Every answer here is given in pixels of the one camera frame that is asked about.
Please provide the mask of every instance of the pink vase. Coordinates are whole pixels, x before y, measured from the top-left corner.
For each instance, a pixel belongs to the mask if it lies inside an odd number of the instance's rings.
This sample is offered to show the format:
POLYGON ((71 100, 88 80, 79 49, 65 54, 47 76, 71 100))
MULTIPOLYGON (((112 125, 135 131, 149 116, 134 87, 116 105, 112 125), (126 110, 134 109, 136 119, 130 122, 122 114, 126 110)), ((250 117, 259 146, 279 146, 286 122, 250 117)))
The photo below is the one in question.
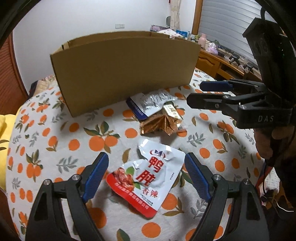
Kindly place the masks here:
POLYGON ((198 44, 200 44, 202 48, 204 48, 206 40, 207 40, 207 35, 202 34, 202 36, 198 39, 198 44))

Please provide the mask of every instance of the white cable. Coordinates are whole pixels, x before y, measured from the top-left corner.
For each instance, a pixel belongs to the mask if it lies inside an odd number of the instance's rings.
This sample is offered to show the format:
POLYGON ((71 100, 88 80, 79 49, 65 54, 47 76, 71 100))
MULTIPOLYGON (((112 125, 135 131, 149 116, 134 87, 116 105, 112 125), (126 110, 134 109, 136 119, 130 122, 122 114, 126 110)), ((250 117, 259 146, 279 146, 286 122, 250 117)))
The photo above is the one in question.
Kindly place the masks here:
POLYGON ((293 212, 294 212, 294 211, 288 211, 288 210, 286 210, 286 209, 284 209, 284 208, 280 207, 280 206, 279 206, 279 204, 277 203, 277 201, 276 201, 276 204, 277 204, 277 206, 278 206, 280 209, 282 209, 282 210, 284 210, 284 211, 286 211, 286 212, 288 212, 288 213, 293 213, 293 212))

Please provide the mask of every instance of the orange print tablecloth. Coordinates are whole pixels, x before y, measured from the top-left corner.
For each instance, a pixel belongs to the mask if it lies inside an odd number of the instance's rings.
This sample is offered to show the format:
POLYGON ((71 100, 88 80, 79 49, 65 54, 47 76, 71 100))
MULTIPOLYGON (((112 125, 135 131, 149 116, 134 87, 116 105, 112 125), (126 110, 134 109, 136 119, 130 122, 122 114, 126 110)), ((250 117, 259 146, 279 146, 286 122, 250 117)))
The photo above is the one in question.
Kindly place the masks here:
MULTIPOLYGON (((253 130, 237 129, 235 121, 220 111, 194 110, 187 105, 186 97, 190 93, 201 92, 201 80, 214 81, 196 69, 190 85, 169 89, 178 98, 175 106, 189 126, 187 131, 172 136, 159 132, 147 138, 185 153, 195 153, 202 164, 227 180, 249 177, 255 184, 263 160, 257 154, 253 130)), ((73 118, 58 86, 28 100, 12 132, 6 174, 9 208, 20 238, 25 239, 30 210, 44 179, 67 180, 81 173, 100 151, 109 155, 108 171, 111 172, 123 162, 139 158, 139 138, 139 122, 125 102, 73 118)), ((224 232, 230 203, 228 200, 216 238, 224 232)), ((70 234, 79 240, 67 201, 62 200, 62 204, 70 234)), ((87 203, 106 241, 188 241, 206 206, 193 188, 186 169, 180 172, 153 219, 138 215, 105 181, 87 203)))

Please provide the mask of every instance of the blue gripper pad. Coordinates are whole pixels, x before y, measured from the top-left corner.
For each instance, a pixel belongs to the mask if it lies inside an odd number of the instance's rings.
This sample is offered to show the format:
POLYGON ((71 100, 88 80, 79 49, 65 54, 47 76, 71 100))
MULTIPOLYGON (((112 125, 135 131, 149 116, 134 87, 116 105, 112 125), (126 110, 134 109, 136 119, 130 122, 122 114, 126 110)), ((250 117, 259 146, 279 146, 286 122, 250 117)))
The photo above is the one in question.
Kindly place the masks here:
POLYGON ((83 170, 81 176, 89 175, 84 185, 84 194, 81 197, 83 202, 86 203, 92 199, 98 190, 98 187, 104 177, 104 174, 109 166, 109 157, 106 153, 101 152, 93 164, 88 165, 83 170))
POLYGON ((233 87, 228 81, 202 81, 200 89, 202 91, 228 92, 233 90, 233 87))
POLYGON ((202 165, 193 153, 186 154, 184 161, 198 195, 206 200, 206 202, 209 202, 214 193, 212 172, 206 166, 202 165))

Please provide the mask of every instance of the gray blind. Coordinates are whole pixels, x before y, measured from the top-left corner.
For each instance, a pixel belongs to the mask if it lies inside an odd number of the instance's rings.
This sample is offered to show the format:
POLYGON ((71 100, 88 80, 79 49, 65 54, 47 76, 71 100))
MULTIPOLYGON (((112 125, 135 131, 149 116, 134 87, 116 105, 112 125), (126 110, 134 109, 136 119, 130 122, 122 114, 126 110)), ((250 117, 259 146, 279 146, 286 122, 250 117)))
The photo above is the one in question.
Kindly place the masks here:
MULTIPOLYGON (((242 34, 254 18, 261 18, 260 9, 255 0, 204 0, 199 32, 256 62, 242 34)), ((265 18, 274 21, 268 13, 265 18)))

